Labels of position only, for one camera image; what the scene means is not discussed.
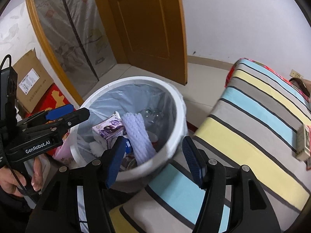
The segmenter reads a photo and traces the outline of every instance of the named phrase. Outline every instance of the human hand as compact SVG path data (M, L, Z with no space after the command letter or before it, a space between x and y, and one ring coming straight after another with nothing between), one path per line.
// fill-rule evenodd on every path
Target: human hand
M16 170L14 170L14 172L21 184L26 186L25 177ZM38 157L36 157L34 160L34 175L31 180L31 185L35 191L38 191L43 187L42 164ZM0 169L0 186L8 194L23 197L23 195L17 189L19 186L18 181L15 179L10 169L6 166Z

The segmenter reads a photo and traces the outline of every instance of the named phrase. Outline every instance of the silver bolt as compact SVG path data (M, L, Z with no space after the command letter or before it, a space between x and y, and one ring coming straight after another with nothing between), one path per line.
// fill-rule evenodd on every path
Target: silver bolt
M242 166L242 169L243 169L245 172L248 172L248 171L250 170L249 167L246 166L246 165Z
M59 168L59 171L60 171L60 172L66 172L66 171L67 171L67 166L61 166L61 167Z
M211 165L216 165L217 164L217 160L211 158L209 161L208 161Z
M94 159L94 160L92 161L92 165L93 165L93 166L98 166L100 163L101 163L101 161L100 161L99 159Z

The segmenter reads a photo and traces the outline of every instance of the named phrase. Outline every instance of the brown door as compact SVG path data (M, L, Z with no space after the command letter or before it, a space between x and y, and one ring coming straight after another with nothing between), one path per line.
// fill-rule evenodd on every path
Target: brown door
M108 0L108 3L129 63L185 85L187 51L181 0ZM119 53L111 46L114 53Z

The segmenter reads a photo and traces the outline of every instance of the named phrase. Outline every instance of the white trash can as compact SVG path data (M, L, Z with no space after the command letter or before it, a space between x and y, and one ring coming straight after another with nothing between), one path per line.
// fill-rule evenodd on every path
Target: white trash can
M157 108L163 113L164 124L159 138L162 148L142 165L119 172L116 182L138 180L156 171L172 158L188 132L182 95L173 85L156 78L137 76L111 82L92 94L83 107L90 110L89 120L70 129L70 149L78 167L95 159L88 147L94 141L92 126L114 111L118 111L121 117L126 112L138 113L146 108Z

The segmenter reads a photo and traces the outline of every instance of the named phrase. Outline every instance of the wall outlet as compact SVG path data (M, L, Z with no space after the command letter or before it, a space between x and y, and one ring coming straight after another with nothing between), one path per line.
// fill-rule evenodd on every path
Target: wall outlet
M298 72L296 72L294 69L292 69L292 71L290 72L290 77L299 78L299 79L303 78L303 76L299 74Z

